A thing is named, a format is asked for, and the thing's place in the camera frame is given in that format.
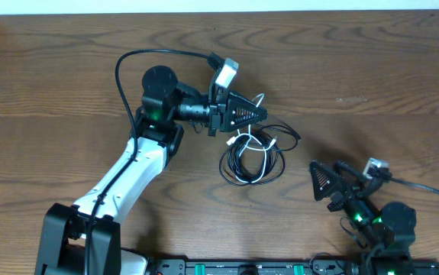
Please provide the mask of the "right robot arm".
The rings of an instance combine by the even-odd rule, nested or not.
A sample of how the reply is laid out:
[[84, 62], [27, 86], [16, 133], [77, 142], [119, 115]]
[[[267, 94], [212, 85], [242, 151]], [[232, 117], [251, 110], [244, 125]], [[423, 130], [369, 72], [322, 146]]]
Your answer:
[[315, 200], [329, 198], [330, 212], [342, 211], [360, 233], [368, 251], [344, 266], [346, 274], [414, 274], [409, 247], [415, 241], [415, 210], [402, 202], [391, 202], [381, 209], [369, 197], [392, 174], [389, 163], [370, 158], [363, 172], [338, 161], [329, 167], [313, 160], [309, 164]]

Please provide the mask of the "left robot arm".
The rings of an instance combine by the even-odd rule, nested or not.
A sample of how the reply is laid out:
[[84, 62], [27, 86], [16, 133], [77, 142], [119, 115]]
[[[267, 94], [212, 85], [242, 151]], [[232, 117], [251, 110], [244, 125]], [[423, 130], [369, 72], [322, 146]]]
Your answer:
[[236, 69], [218, 69], [208, 94], [180, 82], [167, 66], [154, 66], [142, 79], [142, 106], [123, 154], [105, 176], [71, 206], [56, 203], [44, 217], [37, 274], [146, 274], [148, 260], [121, 246], [121, 225], [147, 185], [179, 149], [182, 121], [232, 132], [264, 121], [267, 110], [221, 82]]

